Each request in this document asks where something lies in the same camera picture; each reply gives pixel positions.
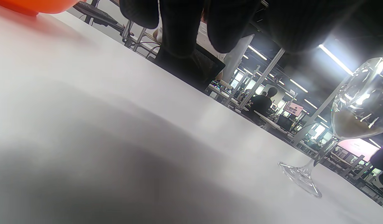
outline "fluorescent light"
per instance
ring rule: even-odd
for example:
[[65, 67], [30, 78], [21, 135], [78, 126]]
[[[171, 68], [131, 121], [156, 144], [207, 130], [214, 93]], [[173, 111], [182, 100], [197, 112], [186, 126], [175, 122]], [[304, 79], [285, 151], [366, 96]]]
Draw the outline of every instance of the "fluorescent light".
[[332, 60], [334, 60], [343, 70], [345, 70], [349, 75], [353, 75], [353, 72], [346, 67], [335, 55], [333, 55], [324, 45], [320, 44], [318, 46], [321, 50], [323, 50]]
[[320, 122], [322, 125], [324, 125], [326, 128], [330, 128], [330, 127], [328, 127], [327, 125], [325, 125], [323, 122]]
[[246, 72], [248, 72], [249, 74], [254, 75], [254, 74], [252, 74], [250, 71], [248, 71], [247, 69], [244, 68], [244, 70], [245, 70]]
[[317, 107], [315, 105], [313, 105], [311, 102], [307, 101], [306, 99], [304, 99], [308, 104], [310, 104], [312, 107], [314, 107], [315, 109], [317, 109]]
[[289, 94], [288, 92], [285, 92], [287, 95], [289, 95], [291, 98], [294, 98], [291, 94]]
[[328, 123], [328, 121], [326, 121], [324, 118], [322, 118], [320, 115], [317, 115], [320, 119], [322, 119], [323, 121], [325, 121], [326, 123]]
[[254, 47], [251, 47], [251, 45], [248, 45], [248, 48], [250, 48], [253, 52], [257, 53], [257, 55], [261, 56], [261, 58], [263, 58], [265, 61], [267, 60], [267, 58], [265, 58], [265, 56], [263, 56], [261, 53], [259, 53], [257, 50], [255, 50]]
[[377, 146], [378, 148], [382, 148], [381, 146], [379, 146], [375, 141], [373, 141], [372, 139], [368, 139], [368, 140], [370, 140], [370, 142], [372, 142], [375, 146]]
[[303, 88], [302, 86], [300, 86], [298, 83], [296, 83], [294, 80], [290, 79], [290, 81], [291, 81], [292, 83], [294, 83], [295, 85], [297, 85], [297, 87], [301, 88], [303, 91], [308, 92], [306, 89], [304, 89], [304, 88]]

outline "ceiling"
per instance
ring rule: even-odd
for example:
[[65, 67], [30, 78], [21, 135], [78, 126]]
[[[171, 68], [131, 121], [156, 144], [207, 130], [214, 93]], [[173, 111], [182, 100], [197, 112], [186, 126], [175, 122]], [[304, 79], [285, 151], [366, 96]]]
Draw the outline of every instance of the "ceiling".
[[[271, 39], [267, 13], [267, 8], [261, 5], [247, 27], [245, 35], [255, 34], [251, 46], [268, 60], [263, 60], [255, 52], [247, 49], [248, 59], [243, 58], [241, 68], [254, 71], [257, 65], [261, 65], [260, 71], [263, 72], [280, 49]], [[323, 44], [351, 71], [369, 58], [383, 57], [383, 0], [367, 0], [334, 30]], [[349, 76], [319, 48], [299, 55], [285, 53], [271, 74], [277, 74], [277, 77], [285, 83], [284, 87], [287, 90], [297, 92], [297, 103], [309, 112], [314, 112], [315, 109], [304, 99], [319, 107], [339, 83]], [[290, 78], [304, 87], [308, 93], [293, 84]], [[321, 116], [328, 121], [329, 126], [330, 108], [325, 109]], [[381, 138], [377, 138], [377, 141], [383, 145]]]

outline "dark hair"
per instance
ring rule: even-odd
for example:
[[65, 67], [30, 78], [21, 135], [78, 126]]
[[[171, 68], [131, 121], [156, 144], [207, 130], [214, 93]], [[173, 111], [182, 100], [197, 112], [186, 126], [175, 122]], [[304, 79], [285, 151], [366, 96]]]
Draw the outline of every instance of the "dark hair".
[[204, 21], [208, 22], [208, 12], [210, 11], [210, 0], [204, 0], [204, 6], [203, 6], [203, 19]]
[[267, 91], [267, 97], [273, 97], [274, 95], [277, 94], [277, 89], [275, 87], [271, 87], [268, 91]]

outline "desk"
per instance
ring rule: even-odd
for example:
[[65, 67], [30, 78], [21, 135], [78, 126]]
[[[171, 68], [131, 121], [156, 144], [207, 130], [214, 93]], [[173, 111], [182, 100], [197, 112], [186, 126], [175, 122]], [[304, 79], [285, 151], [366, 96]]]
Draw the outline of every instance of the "desk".
[[313, 153], [315, 153], [315, 154], [318, 153], [317, 150], [312, 149], [312, 148], [311, 148], [310, 146], [308, 146], [305, 142], [302, 142], [302, 140], [299, 142], [299, 144], [301, 144], [301, 146], [303, 146], [303, 147], [305, 147], [305, 148], [308, 149], [308, 151], [306, 152], [306, 154], [308, 154], [308, 155], [310, 155], [310, 156], [314, 156], [314, 155], [311, 154], [311, 152], [313, 152]]
[[383, 223], [320, 164], [322, 199], [277, 166], [309, 159], [67, 12], [0, 7], [0, 223]]
[[258, 113], [256, 110], [254, 112], [259, 115], [262, 120], [266, 122], [265, 126], [263, 127], [264, 130], [268, 131], [270, 128], [274, 128], [282, 132], [283, 134], [287, 134], [287, 131], [283, 130], [278, 124], [273, 122], [272, 120], [268, 119], [267, 117], [263, 116], [262, 114]]
[[[220, 95], [221, 97], [227, 99], [229, 98], [229, 94], [223, 92], [223, 91], [220, 91], [218, 88], [216, 88], [215, 86], [213, 86], [212, 84], [209, 84], [208, 85], [208, 88], [213, 90], [217, 95]], [[230, 99], [230, 102], [234, 103], [236, 106], [238, 106], [238, 101], [234, 98], [231, 98]]]

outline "screen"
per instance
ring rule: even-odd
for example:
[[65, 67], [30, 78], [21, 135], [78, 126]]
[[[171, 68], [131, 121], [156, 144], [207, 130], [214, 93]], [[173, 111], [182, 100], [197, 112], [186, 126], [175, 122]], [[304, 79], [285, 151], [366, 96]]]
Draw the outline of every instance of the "screen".
[[378, 147], [371, 145], [370, 143], [359, 138], [343, 140], [339, 142], [338, 145], [357, 157], [363, 155], [363, 160], [366, 162], [368, 162], [371, 156], [379, 150]]
[[291, 114], [295, 115], [295, 116], [299, 116], [299, 114], [301, 113], [303, 107], [302, 106], [299, 106], [295, 103], [290, 103], [290, 105], [288, 105], [286, 108], [285, 108], [285, 111], [287, 112], [290, 112]]

